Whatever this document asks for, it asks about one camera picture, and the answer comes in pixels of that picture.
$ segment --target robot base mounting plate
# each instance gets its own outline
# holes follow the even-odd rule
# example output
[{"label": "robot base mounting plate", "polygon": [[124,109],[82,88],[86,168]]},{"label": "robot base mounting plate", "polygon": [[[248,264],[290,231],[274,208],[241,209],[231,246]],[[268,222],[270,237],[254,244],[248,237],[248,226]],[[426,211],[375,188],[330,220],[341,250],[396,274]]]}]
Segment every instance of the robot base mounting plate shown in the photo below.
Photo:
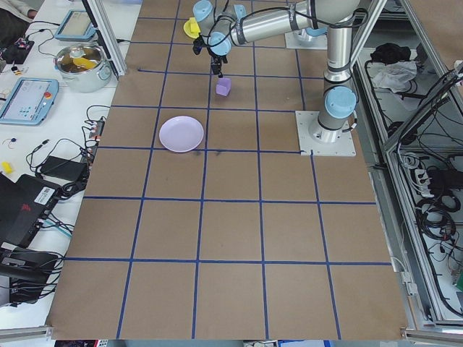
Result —
[{"label": "robot base mounting plate", "polygon": [[[341,133],[341,137],[335,143],[321,143],[313,139],[309,134],[309,125],[317,119],[318,111],[296,111],[297,134],[301,155],[355,157],[354,141],[350,132]],[[348,129],[349,124],[344,124],[343,129]]]}]

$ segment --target cooking pot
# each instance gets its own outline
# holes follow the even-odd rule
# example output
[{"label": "cooking pot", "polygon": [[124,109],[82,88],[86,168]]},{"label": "cooking pot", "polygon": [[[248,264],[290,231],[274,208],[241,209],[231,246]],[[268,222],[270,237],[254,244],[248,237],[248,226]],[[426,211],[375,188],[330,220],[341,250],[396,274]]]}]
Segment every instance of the cooking pot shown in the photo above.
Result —
[{"label": "cooking pot", "polygon": [[100,47],[93,43],[81,43],[62,49],[54,59],[63,80],[70,88],[91,93],[108,84],[111,67]]}]

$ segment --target grid of blue tape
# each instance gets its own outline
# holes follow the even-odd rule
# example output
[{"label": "grid of blue tape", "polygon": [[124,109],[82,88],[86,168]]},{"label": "grid of blue tape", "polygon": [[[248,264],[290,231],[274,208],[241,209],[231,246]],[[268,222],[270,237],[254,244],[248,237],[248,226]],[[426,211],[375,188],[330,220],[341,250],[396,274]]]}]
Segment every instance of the grid of blue tape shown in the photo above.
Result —
[{"label": "grid of blue tape", "polygon": [[[252,0],[243,0],[243,1],[250,1],[251,7],[253,8],[253,2]],[[266,0],[253,0],[253,1],[258,1],[258,2],[265,2],[269,4],[280,4],[281,2],[275,2],[275,1],[266,1]],[[205,153],[204,155],[204,164],[203,164],[203,180],[202,180],[202,188],[201,188],[201,198],[200,199],[179,199],[179,198],[156,198],[156,197],[146,197],[146,188],[148,185],[148,178],[149,178],[149,172],[150,172],[150,167],[151,163],[154,160],[155,152],[159,150],[166,150],[165,148],[160,148],[160,147],[154,147],[155,144],[155,138],[156,138],[156,132],[158,129],[158,120],[159,120],[159,114],[161,112],[161,109],[163,108],[178,108],[182,109],[182,107],[163,107],[162,106],[162,99],[163,99],[163,94],[164,94],[164,88],[166,85],[166,77],[167,74],[188,74],[188,73],[182,73],[182,72],[169,72],[169,61],[170,61],[170,56],[171,56],[171,51],[172,51],[172,46],[174,44],[186,44],[186,43],[174,43],[174,34],[175,34],[175,28],[177,26],[177,21],[184,20],[182,18],[178,18],[179,14],[179,9],[180,9],[180,4],[182,0],[177,0],[177,15],[176,18],[172,18],[172,20],[175,20],[174,22],[174,29],[173,33],[171,35],[171,41],[170,43],[162,43],[162,44],[169,44],[169,54],[168,54],[168,59],[166,63],[166,68],[165,70],[162,71],[149,71],[149,70],[142,70],[144,72],[150,72],[150,73],[159,73],[159,74],[164,74],[163,76],[163,85],[161,89],[161,97],[159,100],[158,106],[133,106],[133,105],[117,105],[115,107],[129,107],[129,108],[152,108],[157,110],[157,117],[156,117],[156,124],[154,127],[153,131],[153,137],[151,140],[151,146],[150,147],[117,147],[117,146],[101,146],[102,148],[113,148],[113,149],[130,149],[130,150],[149,150],[150,155],[148,157],[148,165],[146,168],[146,174],[145,174],[145,181],[143,184],[143,193],[141,197],[102,197],[102,196],[85,196],[85,199],[118,199],[118,200],[139,200],[140,201],[140,208],[138,211],[138,216],[137,216],[137,223],[135,227],[135,234],[132,242],[132,250],[130,253],[130,258],[90,258],[90,257],[67,257],[67,260],[70,261],[91,261],[91,262],[128,262],[129,267],[127,271],[127,279],[124,287],[124,296],[122,299],[122,305],[121,305],[121,310],[120,310],[120,315],[119,315],[119,324],[117,328],[117,333],[116,333],[116,338],[120,338],[121,336],[121,330],[122,330],[122,325],[124,321],[124,311],[125,311],[125,305],[126,305],[126,300],[127,300],[127,294],[129,291],[130,287],[130,279],[131,279],[131,273],[132,273],[132,265],[134,262],[174,262],[174,263],[192,263],[195,264],[195,289],[194,289],[194,298],[193,298],[193,313],[192,313],[192,332],[191,332],[191,337],[195,338],[195,331],[196,331],[196,310],[197,310],[197,293],[198,293],[198,278],[199,278],[199,271],[200,271],[200,264],[258,264],[262,266],[262,281],[263,281],[263,316],[264,316],[264,324],[265,324],[265,334],[266,338],[270,338],[269,335],[269,329],[268,329],[268,311],[267,311],[267,297],[266,297],[266,265],[269,264],[279,264],[279,265],[325,265],[326,269],[328,271],[328,282],[329,282],[329,288],[331,292],[331,302],[332,302],[332,307],[333,307],[333,314],[335,318],[335,323],[336,323],[336,331],[338,335],[338,339],[341,339],[341,329],[339,327],[339,318],[336,310],[336,299],[335,299],[335,293],[334,293],[334,288],[333,288],[333,281],[331,277],[331,269],[330,266],[336,265],[359,265],[359,266],[390,266],[390,262],[331,262],[328,258],[328,251],[327,251],[327,246],[326,246],[326,236],[325,236],[325,231],[323,227],[323,214],[322,214],[322,205],[375,205],[374,202],[338,202],[338,201],[320,201],[320,196],[318,193],[318,184],[317,184],[317,173],[315,170],[315,161],[313,158],[313,155],[310,156],[310,162],[312,164],[312,175],[313,175],[313,181],[315,185],[315,196],[316,200],[315,201],[278,201],[278,200],[264,200],[262,198],[262,179],[261,179],[261,167],[260,167],[260,154],[261,153],[287,153],[287,154],[298,154],[299,152],[292,152],[292,151],[278,151],[278,150],[261,150],[260,149],[260,134],[259,134],[259,111],[275,111],[275,110],[262,110],[258,108],[258,90],[257,90],[257,78],[258,77],[281,77],[281,78],[297,78],[300,81],[300,88],[301,88],[301,99],[302,99],[302,104],[305,109],[305,98],[303,94],[303,87],[302,87],[302,81],[303,79],[316,79],[316,80],[322,80],[321,78],[318,77],[302,77],[301,76],[301,69],[300,69],[300,61],[299,61],[299,56],[298,53],[296,52],[296,63],[297,63],[297,68],[299,71],[299,76],[297,77],[282,77],[282,76],[257,76],[256,75],[256,65],[255,65],[255,49],[260,48],[260,47],[265,47],[265,46],[258,46],[253,44],[252,45],[252,50],[253,50],[253,64],[254,64],[254,74],[253,75],[241,75],[241,74],[236,74],[236,76],[246,76],[246,77],[253,77],[254,78],[254,88],[255,88],[255,108],[254,109],[229,109],[229,108],[211,108],[211,75],[210,74],[203,74],[203,75],[208,75],[209,76],[209,91],[208,91],[208,107],[207,108],[199,108],[207,111],[207,116],[206,116],[206,126],[205,126],[205,149],[202,150],[197,150],[197,151],[202,151]],[[160,18],[155,18],[155,17],[145,17],[146,19],[160,19]],[[209,125],[209,116],[210,116],[210,111],[212,110],[233,110],[233,111],[254,111],[255,112],[255,121],[256,121],[256,130],[257,130],[257,150],[223,150],[223,149],[210,149],[208,148],[208,125]],[[288,110],[288,111],[275,111],[275,112],[290,112],[293,113],[294,110]],[[220,151],[228,151],[228,152],[243,152],[243,153],[257,153],[258,157],[258,184],[259,184],[259,199],[258,200],[217,200],[217,199],[206,199],[204,198],[204,192],[205,192],[205,180],[206,180],[206,167],[207,167],[207,160],[208,160],[208,153],[209,152],[220,152]],[[135,246],[137,243],[137,235],[140,227],[140,220],[141,220],[141,215],[143,211],[143,205],[144,201],[148,200],[160,200],[160,201],[195,201],[200,203],[200,216],[199,216],[199,223],[198,223],[198,232],[197,232],[197,251],[196,251],[196,258],[194,260],[188,260],[188,259],[145,259],[145,258],[136,258],[135,257]],[[259,203],[259,210],[260,210],[260,248],[261,248],[261,260],[258,261],[247,261],[247,260],[204,260],[200,258],[200,245],[201,245],[201,228],[202,228],[202,220],[203,220],[203,206],[204,202],[256,202]],[[264,252],[264,227],[263,227],[263,204],[312,204],[312,205],[317,205],[318,208],[318,216],[319,216],[319,222],[320,222],[320,229],[322,233],[322,240],[323,240],[323,248],[324,248],[324,253],[325,253],[325,261],[324,262],[300,262],[300,261],[269,261],[265,259],[265,252]]]}]

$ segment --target yellow item in pot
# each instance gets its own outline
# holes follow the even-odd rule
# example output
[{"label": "yellow item in pot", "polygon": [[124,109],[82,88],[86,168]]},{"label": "yellow item in pot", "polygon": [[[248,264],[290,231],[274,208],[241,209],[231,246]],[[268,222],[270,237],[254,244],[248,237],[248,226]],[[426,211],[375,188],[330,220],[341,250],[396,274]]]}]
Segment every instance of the yellow item in pot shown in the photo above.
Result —
[{"label": "yellow item in pot", "polygon": [[96,67],[96,63],[94,63],[93,61],[88,60],[86,58],[83,58],[83,57],[72,58],[72,62],[74,63],[74,65],[76,65],[78,67],[83,67],[83,68],[85,68],[87,70],[91,70],[94,67]]}]

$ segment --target pink plate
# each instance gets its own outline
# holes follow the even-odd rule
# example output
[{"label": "pink plate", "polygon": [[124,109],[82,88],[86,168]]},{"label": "pink plate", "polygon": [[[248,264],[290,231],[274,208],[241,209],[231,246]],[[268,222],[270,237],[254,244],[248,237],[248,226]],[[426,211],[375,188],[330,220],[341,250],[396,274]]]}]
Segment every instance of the pink plate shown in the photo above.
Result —
[{"label": "pink plate", "polygon": [[184,153],[194,150],[203,139],[204,129],[199,121],[188,116],[170,118],[162,124],[159,139],[172,152]]}]

